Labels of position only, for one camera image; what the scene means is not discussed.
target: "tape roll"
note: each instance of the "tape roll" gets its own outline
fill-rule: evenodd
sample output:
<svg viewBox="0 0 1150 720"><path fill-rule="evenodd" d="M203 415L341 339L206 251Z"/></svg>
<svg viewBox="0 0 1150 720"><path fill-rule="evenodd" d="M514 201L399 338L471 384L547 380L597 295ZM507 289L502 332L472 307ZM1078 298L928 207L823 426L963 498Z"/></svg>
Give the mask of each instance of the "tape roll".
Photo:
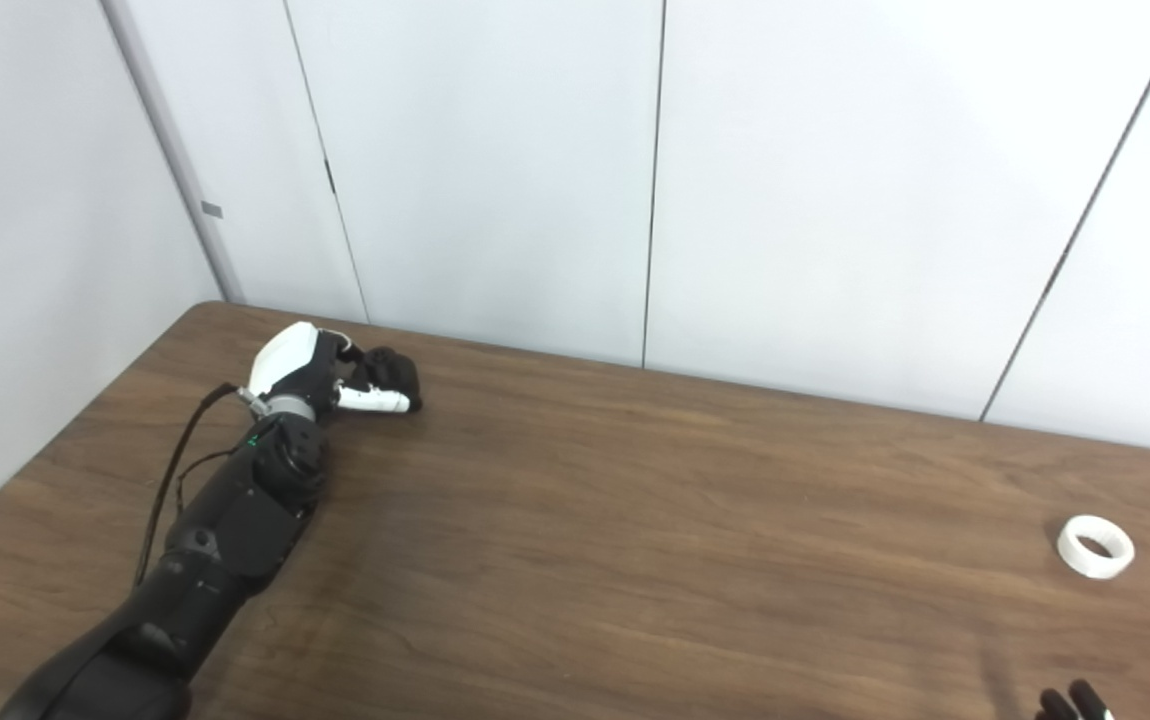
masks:
<svg viewBox="0 0 1150 720"><path fill-rule="evenodd" d="M1081 538L1092 539L1107 551L1109 557L1101 556L1082 544ZM1059 556L1070 568L1078 570L1088 579L1114 579L1120 570L1134 560L1134 543L1130 536L1104 518L1096 515L1074 515L1059 533Z"/></svg>

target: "robotic arm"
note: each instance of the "robotic arm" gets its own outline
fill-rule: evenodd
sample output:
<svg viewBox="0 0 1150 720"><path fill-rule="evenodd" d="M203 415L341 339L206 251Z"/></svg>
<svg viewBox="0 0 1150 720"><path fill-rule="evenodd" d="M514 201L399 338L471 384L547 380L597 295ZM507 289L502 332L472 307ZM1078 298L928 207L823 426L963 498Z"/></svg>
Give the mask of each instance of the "robotic arm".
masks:
<svg viewBox="0 0 1150 720"><path fill-rule="evenodd" d="M336 377L337 363L354 365L350 377ZM313 519L325 480L319 420L336 407L421 405L408 357L362 351L302 322L260 350L238 395L255 423L174 521L155 568L107 620L28 676L0 720L182 720L187 682Z"/></svg>

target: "white wall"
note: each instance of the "white wall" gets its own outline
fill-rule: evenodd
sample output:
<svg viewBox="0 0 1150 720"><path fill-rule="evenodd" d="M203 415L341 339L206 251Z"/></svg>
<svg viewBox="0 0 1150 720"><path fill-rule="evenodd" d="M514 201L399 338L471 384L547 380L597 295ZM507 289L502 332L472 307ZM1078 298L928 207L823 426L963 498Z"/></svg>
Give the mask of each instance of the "white wall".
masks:
<svg viewBox="0 0 1150 720"><path fill-rule="evenodd" d="M1150 3L668 3L647 366L977 418Z"/></svg>
<svg viewBox="0 0 1150 720"><path fill-rule="evenodd" d="M290 8L370 320L638 363L659 0Z"/></svg>
<svg viewBox="0 0 1150 720"><path fill-rule="evenodd" d="M365 322L281 0L108 5L232 300Z"/></svg>
<svg viewBox="0 0 1150 720"><path fill-rule="evenodd" d="M1150 446L1150 95L988 421Z"/></svg>
<svg viewBox="0 0 1150 720"><path fill-rule="evenodd" d="M0 0L0 487L214 297L98 0Z"/></svg>

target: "black cable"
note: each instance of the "black cable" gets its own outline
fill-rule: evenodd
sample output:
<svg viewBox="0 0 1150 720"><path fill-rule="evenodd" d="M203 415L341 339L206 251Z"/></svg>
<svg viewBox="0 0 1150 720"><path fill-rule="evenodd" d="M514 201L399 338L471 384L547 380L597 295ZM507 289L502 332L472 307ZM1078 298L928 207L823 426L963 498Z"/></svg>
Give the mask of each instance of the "black cable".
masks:
<svg viewBox="0 0 1150 720"><path fill-rule="evenodd" d="M183 428L183 434L179 436L179 442L176 443L176 449L171 454L171 461L167 465L167 472L162 475L162 483L158 487L158 495L153 498L153 510L150 512L150 527L144 530L144 546L140 547L140 561L135 566L135 582L131 588L140 587L144 582L144 573L150 568L150 552L153 552L153 536L158 533L158 519L162 515L162 505L167 500L167 492L171 489L171 478L174 477L174 469L179 465L179 455L183 455L183 449L187 445L187 437L192 436L192 429L197 427L197 420L210 408L212 405L218 403L220 398L237 392L237 386L231 383L224 383L222 386L213 389L206 397L201 398L200 404L197 404L197 409L192 411L192 418L187 419L187 424Z"/></svg>
<svg viewBox="0 0 1150 720"><path fill-rule="evenodd" d="M199 459L192 461L192 464L189 465L187 468L183 469L183 473L179 473L179 476L176 478L176 518L183 514L183 480L187 477L187 474L197 469L198 465L201 465L209 460L214 460L215 457L231 455L233 452L237 452L237 450L232 447L228 450L217 450L215 452L208 452L208 454L201 455L199 457Z"/></svg>

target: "wire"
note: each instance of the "wire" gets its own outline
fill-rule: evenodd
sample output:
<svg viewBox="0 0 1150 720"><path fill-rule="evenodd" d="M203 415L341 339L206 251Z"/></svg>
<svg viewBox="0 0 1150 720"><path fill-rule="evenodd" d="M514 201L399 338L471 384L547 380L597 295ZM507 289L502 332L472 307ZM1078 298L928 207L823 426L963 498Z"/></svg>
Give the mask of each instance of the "wire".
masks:
<svg viewBox="0 0 1150 720"><path fill-rule="evenodd" d="M343 350L339 352L348 352L351 351L351 348L356 347L356 343L354 343L351 337L346 336L346 334L339 331L332 331L331 328L319 328L319 330L324 334L332 334L338 338L343 338L343 342L345 342L345 346L343 346Z"/></svg>
<svg viewBox="0 0 1150 720"><path fill-rule="evenodd" d="M131 583L131 588L140 587L140 583L144 582L144 573L150 568L150 552L153 551L153 536L158 533L158 519L162 516L162 505L167 500L167 492L171 489L174 470L179 465L179 455L183 455L183 449L187 446L187 438L192 436L192 429L197 428L197 420L200 420L212 405L218 403L220 398L232 392L237 392L237 386L232 383L223 383L222 386L217 386L209 393L206 393L206 397L201 398L201 401L197 404L197 409L192 411L192 416L187 419L187 424L183 427L183 434L176 443L171 461L168 462L167 472L162 475L162 483L158 484L158 495L153 498L153 510L150 512L150 527L144 530L140 561L135 566L135 582Z"/></svg>
<svg viewBox="0 0 1150 720"><path fill-rule="evenodd" d="M199 459L192 461L192 464L189 465L187 468L183 469L183 473L179 473L179 476L176 478L176 518L183 514L183 480L187 477L187 474L193 472L198 465L201 465L209 460L214 460L215 457L231 455L233 452L237 452L237 450L232 447L228 450L217 450L215 452L208 452L208 454L201 455L199 457Z"/></svg>

